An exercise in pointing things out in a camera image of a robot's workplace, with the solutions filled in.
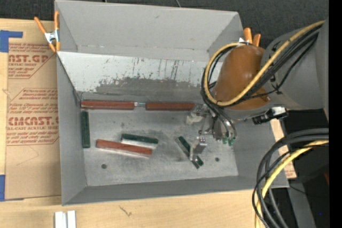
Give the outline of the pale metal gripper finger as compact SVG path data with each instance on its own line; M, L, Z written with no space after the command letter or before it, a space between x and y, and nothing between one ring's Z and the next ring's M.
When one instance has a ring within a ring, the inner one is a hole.
M190 145L190 160L194 161L196 157L201 154L207 147L206 138L203 136L198 136L196 140Z
M190 111L190 114L186 117L186 124L194 124L200 122L203 119L203 106L195 105Z

